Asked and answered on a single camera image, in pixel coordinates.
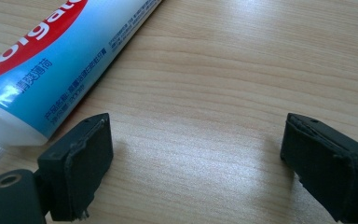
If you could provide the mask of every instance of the wood grain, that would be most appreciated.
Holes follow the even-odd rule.
[[[0,53],[63,2],[0,0]],[[358,0],[165,0],[50,143],[104,112],[116,154],[83,223],[335,223],[279,152],[289,112],[358,141]]]

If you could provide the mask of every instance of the toothpaste tube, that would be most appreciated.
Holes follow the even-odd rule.
[[[0,158],[45,144],[161,0],[69,0],[0,55]]]

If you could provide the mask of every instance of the red label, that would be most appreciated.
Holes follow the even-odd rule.
[[[56,41],[74,23],[88,0],[69,0],[0,56],[0,75]]]

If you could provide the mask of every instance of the round hole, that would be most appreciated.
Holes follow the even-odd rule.
[[[0,179],[0,189],[10,187],[21,180],[21,175],[7,175]]]

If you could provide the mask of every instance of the light wood surface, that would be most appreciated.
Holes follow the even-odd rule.
[[[0,0],[0,53],[62,3]],[[358,0],[165,0],[50,144],[105,112],[115,158],[81,223],[335,223],[279,153],[289,112],[358,141]]]

